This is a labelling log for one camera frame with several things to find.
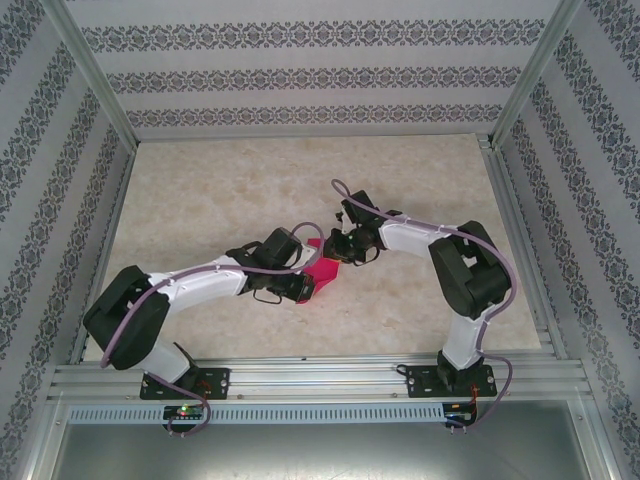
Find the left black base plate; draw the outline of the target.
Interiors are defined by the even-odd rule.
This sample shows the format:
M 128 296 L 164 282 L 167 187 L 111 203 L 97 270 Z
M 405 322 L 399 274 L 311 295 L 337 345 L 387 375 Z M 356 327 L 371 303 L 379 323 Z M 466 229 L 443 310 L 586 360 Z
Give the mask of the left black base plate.
M 167 386 L 145 373 L 139 397 L 142 400 L 225 400 L 231 371 L 227 368 L 190 368 L 174 384 Z

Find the circuit board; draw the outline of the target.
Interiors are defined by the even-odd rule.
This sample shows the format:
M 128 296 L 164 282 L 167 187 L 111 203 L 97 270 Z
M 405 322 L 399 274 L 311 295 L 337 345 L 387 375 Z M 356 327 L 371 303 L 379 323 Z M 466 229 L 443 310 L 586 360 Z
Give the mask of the circuit board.
M 463 428 L 473 425 L 478 418 L 476 403 L 445 403 L 443 405 L 447 427 Z
M 205 410 L 201 406 L 183 404 L 180 406 L 165 406 L 163 410 L 164 421 L 202 421 L 205 417 Z

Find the right circuit board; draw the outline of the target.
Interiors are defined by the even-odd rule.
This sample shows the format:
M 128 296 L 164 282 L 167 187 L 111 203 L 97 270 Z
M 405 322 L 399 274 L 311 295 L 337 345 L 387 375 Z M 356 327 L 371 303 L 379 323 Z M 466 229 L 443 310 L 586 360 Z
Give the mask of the right circuit board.
M 447 427 L 463 428 L 473 425 L 478 418 L 476 403 L 445 403 L 443 405 Z

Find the aluminium mounting rail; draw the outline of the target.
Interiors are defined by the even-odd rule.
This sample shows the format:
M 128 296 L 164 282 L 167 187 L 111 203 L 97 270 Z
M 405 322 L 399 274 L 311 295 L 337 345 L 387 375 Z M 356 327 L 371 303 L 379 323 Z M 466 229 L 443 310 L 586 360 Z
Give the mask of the aluminium mounting rail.
M 550 353 L 510 357 L 513 378 L 506 401 L 571 400 L 593 395 L 586 370 L 579 360 L 559 360 Z M 433 355 L 365 355 L 202 360 L 209 368 L 230 373 L 230 403 L 353 403 L 408 399 L 399 364 L 435 364 Z M 54 374 L 46 400 L 67 404 L 137 403 L 142 372 L 101 369 L 96 362 L 62 365 Z

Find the aluminium frame post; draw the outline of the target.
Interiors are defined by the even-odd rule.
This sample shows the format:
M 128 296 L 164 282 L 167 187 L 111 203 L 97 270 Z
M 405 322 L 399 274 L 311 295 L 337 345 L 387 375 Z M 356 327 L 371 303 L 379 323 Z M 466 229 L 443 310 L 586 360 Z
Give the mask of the aluminium frame post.
M 93 90 L 120 139 L 129 151 L 140 143 L 118 98 L 93 54 L 80 27 L 69 11 L 65 0 L 39 0 L 47 16 L 61 36 L 67 49 Z
M 536 82 L 542 75 L 583 0 L 559 0 L 531 57 L 516 82 L 502 112 L 489 135 L 491 147 L 496 150 L 508 137 Z

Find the aluminium frame beam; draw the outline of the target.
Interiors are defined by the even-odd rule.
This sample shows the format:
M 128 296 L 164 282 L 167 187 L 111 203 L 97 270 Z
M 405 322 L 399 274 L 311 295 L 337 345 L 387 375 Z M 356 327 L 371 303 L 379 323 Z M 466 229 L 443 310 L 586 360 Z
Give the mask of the aluminium frame beam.
M 623 480 L 595 401 L 577 398 L 567 407 L 590 480 Z
M 62 399 L 44 404 L 14 480 L 52 480 L 68 418 L 69 406 Z

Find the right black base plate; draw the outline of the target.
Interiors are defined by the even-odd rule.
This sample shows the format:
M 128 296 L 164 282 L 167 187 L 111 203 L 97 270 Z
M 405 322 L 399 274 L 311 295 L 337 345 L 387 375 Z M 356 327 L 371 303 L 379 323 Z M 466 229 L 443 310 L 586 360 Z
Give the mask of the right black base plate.
M 493 398 L 498 394 L 494 373 L 489 365 L 457 371 L 437 365 L 399 364 L 396 372 L 404 379 L 410 398 Z

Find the aluminium side rail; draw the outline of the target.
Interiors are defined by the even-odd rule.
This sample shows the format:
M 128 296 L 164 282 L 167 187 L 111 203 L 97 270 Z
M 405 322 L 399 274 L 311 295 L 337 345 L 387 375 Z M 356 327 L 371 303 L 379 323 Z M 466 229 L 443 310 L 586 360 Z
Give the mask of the aluminium side rail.
M 477 134 L 476 139 L 519 274 L 520 292 L 526 297 L 536 329 L 546 333 L 545 339 L 549 339 L 554 356 L 559 360 L 567 360 L 569 355 L 564 347 L 504 160 L 500 152 L 495 151 L 487 134 Z
M 90 236 L 90 240 L 97 241 L 98 249 L 96 250 L 96 256 L 94 258 L 94 263 L 92 264 L 89 283 L 87 284 L 84 296 L 79 303 L 80 310 L 77 316 L 77 321 L 74 324 L 75 330 L 70 344 L 70 350 L 64 360 L 65 364 L 78 364 L 84 357 L 88 334 L 86 332 L 86 328 L 83 326 L 83 318 L 101 291 L 101 285 L 106 275 L 109 257 L 111 255 L 111 249 L 117 231 L 117 225 L 137 153 L 138 147 L 135 147 L 132 152 L 126 156 L 123 166 L 118 171 L 115 187 L 110 188 L 106 193 L 106 199 L 109 203 L 107 204 L 108 209 L 106 210 L 106 217 L 100 223 L 100 236 L 97 237 L 94 234 L 91 234 Z

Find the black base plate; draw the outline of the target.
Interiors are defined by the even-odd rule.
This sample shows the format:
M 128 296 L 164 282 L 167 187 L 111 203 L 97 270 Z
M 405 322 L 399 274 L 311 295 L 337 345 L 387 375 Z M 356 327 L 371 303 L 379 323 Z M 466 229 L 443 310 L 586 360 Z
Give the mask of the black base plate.
M 494 373 L 489 365 L 457 371 L 437 365 L 399 364 L 396 372 L 404 379 L 410 398 L 493 398 L 498 394 Z
M 139 397 L 142 400 L 225 400 L 231 371 L 227 368 L 190 368 L 174 384 L 167 386 L 145 373 Z

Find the magenta cloth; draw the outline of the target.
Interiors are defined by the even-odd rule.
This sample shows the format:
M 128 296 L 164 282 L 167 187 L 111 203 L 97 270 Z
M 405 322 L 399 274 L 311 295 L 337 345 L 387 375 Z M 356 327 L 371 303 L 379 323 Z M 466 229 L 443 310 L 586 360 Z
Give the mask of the magenta cloth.
M 318 294 L 324 287 L 334 281 L 339 272 L 340 263 L 323 255 L 311 266 L 299 272 L 299 275 L 308 274 L 314 278 L 315 289 L 313 296 Z

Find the grey metal sheet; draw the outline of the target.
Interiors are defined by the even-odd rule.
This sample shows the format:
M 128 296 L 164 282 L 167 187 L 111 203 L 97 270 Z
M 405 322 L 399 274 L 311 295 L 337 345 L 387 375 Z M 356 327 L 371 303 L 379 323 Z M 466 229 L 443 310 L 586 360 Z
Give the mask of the grey metal sheet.
M 479 428 L 434 423 L 71 425 L 54 480 L 592 480 L 605 472 L 562 402 L 506 403 Z

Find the left circuit board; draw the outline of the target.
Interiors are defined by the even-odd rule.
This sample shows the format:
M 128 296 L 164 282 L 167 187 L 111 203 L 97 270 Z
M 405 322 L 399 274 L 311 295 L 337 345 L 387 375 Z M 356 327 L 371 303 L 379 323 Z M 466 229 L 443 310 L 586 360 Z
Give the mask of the left circuit board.
M 165 406 L 163 410 L 164 421 L 202 421 L 205 417 L 205 410 L 201 406 L 183 404 L 180 406 Z

